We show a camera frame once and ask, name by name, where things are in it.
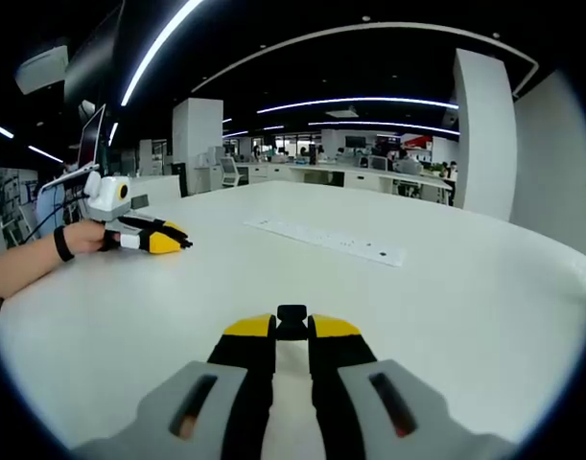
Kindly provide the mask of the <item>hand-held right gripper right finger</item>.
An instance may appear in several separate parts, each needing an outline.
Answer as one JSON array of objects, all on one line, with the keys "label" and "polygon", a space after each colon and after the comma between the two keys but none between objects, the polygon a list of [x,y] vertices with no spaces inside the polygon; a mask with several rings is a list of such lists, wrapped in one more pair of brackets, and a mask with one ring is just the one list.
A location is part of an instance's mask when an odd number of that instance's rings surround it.
[{"label": "hand-held right gripper right finger", "polygon": [[330,459],[509,459],[515,447],[456,422],[445,398],[351,323],[308,318],[312,403]]}]

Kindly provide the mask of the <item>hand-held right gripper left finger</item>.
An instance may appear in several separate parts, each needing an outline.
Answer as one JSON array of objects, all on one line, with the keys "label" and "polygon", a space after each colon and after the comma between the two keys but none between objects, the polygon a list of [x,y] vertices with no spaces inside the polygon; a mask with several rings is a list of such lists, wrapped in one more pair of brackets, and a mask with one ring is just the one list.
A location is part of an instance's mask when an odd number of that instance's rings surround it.
[{"label": "hand-held right gripper left finger", "polygon": [[75,448],[77,459],[258,459],[273,402],[276,318],[227,327],[138,405],[129,426]]}]

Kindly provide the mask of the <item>person's left hand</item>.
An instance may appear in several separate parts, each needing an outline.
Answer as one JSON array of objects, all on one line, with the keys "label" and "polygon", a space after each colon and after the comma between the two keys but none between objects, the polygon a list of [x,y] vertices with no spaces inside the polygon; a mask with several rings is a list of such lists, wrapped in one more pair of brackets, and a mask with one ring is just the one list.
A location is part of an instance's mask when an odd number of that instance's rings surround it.
[{"label": "person's left hand", "polygon": [[120,241],[118,232],[106,230],[103,224],[89,219],[68,225],[63,234],[69,252],[74,256],[104,252]]}]

